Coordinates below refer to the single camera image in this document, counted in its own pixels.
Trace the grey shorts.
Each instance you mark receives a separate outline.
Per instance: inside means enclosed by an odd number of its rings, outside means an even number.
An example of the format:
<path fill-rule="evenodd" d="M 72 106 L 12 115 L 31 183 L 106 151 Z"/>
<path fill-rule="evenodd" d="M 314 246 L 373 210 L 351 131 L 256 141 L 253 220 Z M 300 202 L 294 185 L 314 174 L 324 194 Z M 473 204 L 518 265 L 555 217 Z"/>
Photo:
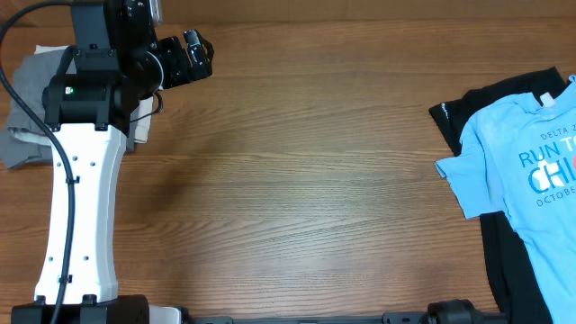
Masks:
<path fill-rule="evenodd" d="M 75 64 L 67 58 L 69 53 L 63 47 L 39 46 L 13 73 L 14 91 L 40 119 L 45 117 L 42 92 L 61 64 L 68 63 L 69 74 L 77 72 Z M 1 130 L 1 161 L 7 169 L 52 162 L 51 141 L 15 101 L 11 102 L 11 111 Z"/>

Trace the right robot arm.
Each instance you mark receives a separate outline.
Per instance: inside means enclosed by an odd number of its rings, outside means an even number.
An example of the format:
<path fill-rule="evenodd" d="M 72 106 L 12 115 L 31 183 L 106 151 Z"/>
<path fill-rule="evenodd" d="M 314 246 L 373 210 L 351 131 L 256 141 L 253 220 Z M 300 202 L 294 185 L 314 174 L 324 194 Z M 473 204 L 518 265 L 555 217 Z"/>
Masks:
<path fill-rule="evenodd" d="M 430 303 L 419 324 L 482 324 L 483 315 L 469 300 Z"/>

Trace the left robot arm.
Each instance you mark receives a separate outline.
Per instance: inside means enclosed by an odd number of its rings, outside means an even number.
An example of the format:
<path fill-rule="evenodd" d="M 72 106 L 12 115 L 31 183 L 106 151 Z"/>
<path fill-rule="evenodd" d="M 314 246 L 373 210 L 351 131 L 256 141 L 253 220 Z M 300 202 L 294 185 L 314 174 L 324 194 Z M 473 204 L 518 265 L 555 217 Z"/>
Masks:
<path fill-rule="evenodd" d="M 53 191 L 34 300 L 14 323 L 186 323 L 186 309 L 119 295 L 113 259 L 116 187 L 131 114 L 163 90 L 212 74 L 213 46 L 195 30 L 158 40 L 148 28 L 81 31 L 42 94 Z"/>

